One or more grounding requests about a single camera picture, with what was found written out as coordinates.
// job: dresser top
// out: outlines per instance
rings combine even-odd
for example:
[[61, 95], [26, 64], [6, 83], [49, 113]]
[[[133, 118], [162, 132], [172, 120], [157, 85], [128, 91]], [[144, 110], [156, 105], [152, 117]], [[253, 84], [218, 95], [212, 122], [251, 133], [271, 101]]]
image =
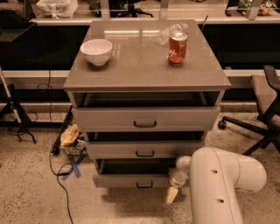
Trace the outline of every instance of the dresser top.
[[[168, 45], [158, 31], [188, 24], [183, 65], [168, 63]], [[74, 92], [221, 91], [230, 88], [218, 60], [194, 20], [93, 21], [84, 39], [108, 39], [113, 52], [104, 66], [93, 66], [78, 52], [64, 89]]]

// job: white bowl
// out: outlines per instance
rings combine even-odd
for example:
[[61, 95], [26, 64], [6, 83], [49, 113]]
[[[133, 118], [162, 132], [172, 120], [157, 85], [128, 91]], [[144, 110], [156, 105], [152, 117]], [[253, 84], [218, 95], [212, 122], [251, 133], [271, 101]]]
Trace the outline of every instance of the white bowl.
[[80, 46], [86, 60], [95, 66], [104, 65], [111, 57], [113, 44], [106, 39], [91, 39]]

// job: chair wheel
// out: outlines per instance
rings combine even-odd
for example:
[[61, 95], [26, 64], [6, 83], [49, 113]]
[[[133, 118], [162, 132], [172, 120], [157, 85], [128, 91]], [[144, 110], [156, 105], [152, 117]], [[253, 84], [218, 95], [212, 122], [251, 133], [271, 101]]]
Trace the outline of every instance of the chair wheel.
[[219, 121], [218, 122], [218, 128], [220, 130], [224, 130], [226, 127], [227, 127], [227, 123], [226, 122], [224, 122], [224, 121]]

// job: black cable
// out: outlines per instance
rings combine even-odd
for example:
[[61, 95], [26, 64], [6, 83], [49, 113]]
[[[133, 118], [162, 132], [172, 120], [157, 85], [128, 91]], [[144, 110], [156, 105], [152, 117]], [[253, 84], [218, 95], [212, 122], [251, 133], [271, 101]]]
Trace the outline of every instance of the black cable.
[[[41, 29], [39, 27], [38, 27], [38, 31], [39, 31], [39, 33], [41, 35], [41, 38], [42, 38], [42, 41], [43, 41], [43, 46], [45, 48], [45, 54], [48, 55], [48, 50], [47, 50], [47, 45], [46, 45], [45, 37], [44, 37], [44, 35], [43, 35], [43, 33], [42, 33], [42, 31], [41, 31]], [[51, 78], [52, 78], [51, 67], [50, 67], [50, 63], [48, 61], [47, 61], [47, 68], [48, 68], [48, 72], [49, 72], [47, 83], [39, 83], [37, 85], [37, 90], [40, 90], [41, 93], [44, 93], [44, 92], [48, 91], [49, 89], [53, 90], [53, 87], [51, 86]], [[50, 108], [49, 108], [49, 116], [50, 116], [51, 123], [53, 123], [53, 119], [52, 119], [52, 105], [53, 105], [53, 91], [52, 91], [51, 103], [50, 103]]]
[[[71, 170], [70, 170], [70, 171], [67, 171], [67, 172], [62, 172], [62, 173], [60, 173], [61, 170], [62, 170], [62, 168], [63, 168], [64, 166], [66, 166], [66, 165], [71, 165]], [[74, 224], [74, 223], [73, 223], [73, 220], [72, 220], [71, 213], [70, 213], [70, 208], [69, 208], [69, 195], [68, 195], [68, 191], [67, 191], [67, 189], [60, 183], [60, 179], [59, 179], [59, 177], [61, 177], [61, 176], [67, 176], [67, 175], [69, 175], [69, 174], [73, 171], [74, 167], [73, 167], [73, 165], [72, 165], [71, 163], [65, 163], [65, 164], [63, 164], [63, 165], [60, 167], [58, 173], [55, 173], [55, 172], [53, 171], [53, 167], [52, 167], [52, 151], [50, 151], [50, 168], [51, 168], [51, 171], [52, 171], [53, 175], [55, 175], [55, 176], [57, 177], [57, 181], [58, 181], [59, 185], [60, 185], [60, 186], [63, 188], [63, 190], [66, 192], [67, 211], [68, 211], [68, 215], [69, 215], [69, 218], [70, 218], [71, 223]]]

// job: tripod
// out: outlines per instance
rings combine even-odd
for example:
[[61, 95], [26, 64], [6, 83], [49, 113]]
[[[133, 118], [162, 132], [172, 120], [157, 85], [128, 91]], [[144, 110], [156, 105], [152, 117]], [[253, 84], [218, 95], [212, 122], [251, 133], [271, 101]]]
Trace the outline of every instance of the tripod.
[[11, 121], [0, 121], [0, 126], [9, 127], [19, 126], [19, 130], [17, 132], [17, 137], [19, 142], [22, 141], [21, 135], [28, 134], [31, 136], [34, 143], [36, 143], [34, 135], [29, 131], [30, 127], [44, 128], [44, 127], [53, 127], [59, 128], [61, 127], [62, 122], [33, 122], [26, 114], [23, 107], [20, 105], [19, 101], [14, 97], [14, 85], [10, 84], [7, 86], [2, 68], [0, 67], [0, 82], [3, 83], [4, 91], [7, 95], [7, 103], [4, 108], [0, 111], [0, 120], [4, 118], [5, 114], [9, 114], [13, 112], [15, 115], [15, 120]]
[[[16, 117], [14, 123], [19, 125], [19, 130], [17, 132], [17, 137], [19, 142], [22, 141], [20, 135], [25, 133], [30, 135], [33, 142], [36, 143], [34, 135], [28, 130], [29, 128], [28, 124], [30, 124], [32, 121], [30, 120], [29, 116], [25, 113], [25, 110], [22, 108], [20, 103], [17, 100], [15, 100], [13, 95], [11, 94], [11, 92], [12, 93], [14, 92], [15, 87], [12, 84], [7, 86], [1, 67], [0, 67], [0, 78], [1, 78], [0, 81], [3, 83], [4, 90], [7, 94], [7, 100], [8, 100], [7, 104], [0, 112], [0, 119], [2, 119], [5, 114], [9, 114], [12, 110]], [[4, 126], [11, 124], [11, 122], [8, 121], [4, 121], [2, 123]]]

